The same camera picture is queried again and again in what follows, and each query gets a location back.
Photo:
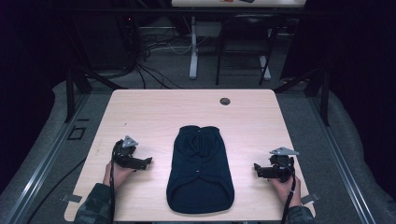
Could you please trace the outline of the dark navy garment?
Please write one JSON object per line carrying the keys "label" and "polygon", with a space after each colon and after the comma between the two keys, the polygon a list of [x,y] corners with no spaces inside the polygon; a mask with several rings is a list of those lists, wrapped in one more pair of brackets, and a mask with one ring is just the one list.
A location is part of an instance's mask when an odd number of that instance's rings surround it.
{"label": "dark navy garment", "polygon": [[217,127],[179,129],[166,200],[173,211],[182,214],[214,213],[233,205],[233,180]]}

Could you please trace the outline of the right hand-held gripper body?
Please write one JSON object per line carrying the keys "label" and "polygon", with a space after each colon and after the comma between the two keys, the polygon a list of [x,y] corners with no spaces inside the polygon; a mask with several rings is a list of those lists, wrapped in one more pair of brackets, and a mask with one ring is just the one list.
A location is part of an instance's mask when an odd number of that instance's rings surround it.
{"label": "right hand-held gripper body", "polygon": [[278,179],[281,183],[285,183],[291,176],[295,176],[294,156],[298,156],[299,152],[279,147],[270,151],[270,162],[272,164],[272,178]]}

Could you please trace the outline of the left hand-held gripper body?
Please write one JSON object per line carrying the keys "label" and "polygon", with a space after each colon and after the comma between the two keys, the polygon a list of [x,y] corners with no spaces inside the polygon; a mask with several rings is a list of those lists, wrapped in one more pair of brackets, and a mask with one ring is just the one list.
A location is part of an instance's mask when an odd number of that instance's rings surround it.
{"label": "left hand-held gripper body", "polygon": [[122,168],[138,168],[133,153],[138,143],[129,135],[118,141],[113,147],[112,160]]}

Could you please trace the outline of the black metal frame stand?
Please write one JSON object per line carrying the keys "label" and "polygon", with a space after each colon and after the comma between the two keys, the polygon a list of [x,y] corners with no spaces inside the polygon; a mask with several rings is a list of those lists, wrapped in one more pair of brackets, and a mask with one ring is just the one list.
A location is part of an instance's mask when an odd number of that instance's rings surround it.
{"label": "black metal frame stand", "polygon": [[72,66],[69,68],[68,73],[66,75],[65,85],[66,85],[66,104],[67,104],[67,113],[65,122],[69,122],[71,118],[75,115],[76,111],[76,103],[75,103],[75,88],[82,94],[90,94],[92,91],[92,86],[88,81],[88,78],[93,78],[100,83],[108,86],[110,89],[114,90],[125,90],[125,87],[122,87],[105,77],[100,76],[98,73],[94,72],[91,69],[82,66]]}
{"label": "black metal frame stand", "polygon": [[296,86],[298,83],[307,80],[304,88],[304,95],[306,97],[316,97],[320,91],[320,105],[319,116],[326,126],[329,126],[328,121],[328,106],[330,96],[330,74],[327,66],[315,68],[300,77],[295,77],[275,89],[276,93],[281,93]]}

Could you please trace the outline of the aluminium floor rail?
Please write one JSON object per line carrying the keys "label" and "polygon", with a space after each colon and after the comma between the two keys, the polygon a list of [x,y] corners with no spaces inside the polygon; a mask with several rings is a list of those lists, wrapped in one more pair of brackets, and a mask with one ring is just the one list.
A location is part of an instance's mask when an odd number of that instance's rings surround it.
{"label": "aluminium floor rail", "polygon": [[55,105],[44,128],[20,169],[0,195],[0,224],[22,222],[61,152],[61,146],[72,130],[76,115],[89,98],[89,94],[80,95],[70,119],[66,121],[66,98],[63,95],[56,96]]}
{"label": "aluminium floor rail", "polygon": [[330,146],[330,153],[332,155],[332,160],[334,161],[337,171],[343,180],[343,183],[346,187],[346,191],[355,207],[355,210],[360,218],[361,224],[377,224],[373,216],[373,213],[371,212],[366,200],[363,197],[361,188],[359,187],[353,174],[350,171],[350,168],[341,151],[341,148],[339,147],[339,144],[332,133],[331,127],[325,124],[323,118],[320,115],[318,100],[316,98],[308,97],[307,101],[313,110],[313,113],[318,121],[320,129],[324,132],[325,138],[328,141],[328,144]]}

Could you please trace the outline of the black metal chair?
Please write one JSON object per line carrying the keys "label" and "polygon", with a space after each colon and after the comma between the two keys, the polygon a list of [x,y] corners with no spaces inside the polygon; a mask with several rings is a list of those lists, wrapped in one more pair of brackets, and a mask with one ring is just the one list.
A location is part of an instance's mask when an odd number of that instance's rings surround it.
{"label": "black metal chair", "polygon": [[[278,32],[285,23],[284,17],[275,14],[238,14],[226,19],[221,24],[216,45],[216,84],[219,84],[222,69],[252,68],[261,70],[259,81],[261,85],[266,79],[265,73],[268,70]],[[235,58],[255,56],[259,64],[251,68],[242,63],[222,65],[222,58],[226,54]]]}

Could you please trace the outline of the person's right hand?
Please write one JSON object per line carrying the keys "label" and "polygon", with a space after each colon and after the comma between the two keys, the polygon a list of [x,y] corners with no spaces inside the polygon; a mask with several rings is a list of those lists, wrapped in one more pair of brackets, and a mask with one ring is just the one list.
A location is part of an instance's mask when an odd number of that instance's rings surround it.
{"label": "person's right hand", "polygon": [[289,207],[300,206],[301,202],[301,180],[298,177],[290,178],[288,181],[281,183],[277,179],[270,178],[269,182],[276,189],[277,195],[283,204],[286,204],[291,192],[292,184],[295,184],[294,193],[290,200]]}

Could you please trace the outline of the person's left hand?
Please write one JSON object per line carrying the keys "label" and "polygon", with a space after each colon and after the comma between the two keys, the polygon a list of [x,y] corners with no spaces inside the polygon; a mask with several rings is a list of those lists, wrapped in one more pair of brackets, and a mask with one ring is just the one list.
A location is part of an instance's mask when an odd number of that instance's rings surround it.
{"label": "person's left hand", "polygon": [[106,165],[106,172],[103,179],[103,184],[110,186],[110,176],[113,175],[114,189],[117,189],[127,179],[127,177],[134,172],[131,168],[122,168],[118,164],[109,162]]}

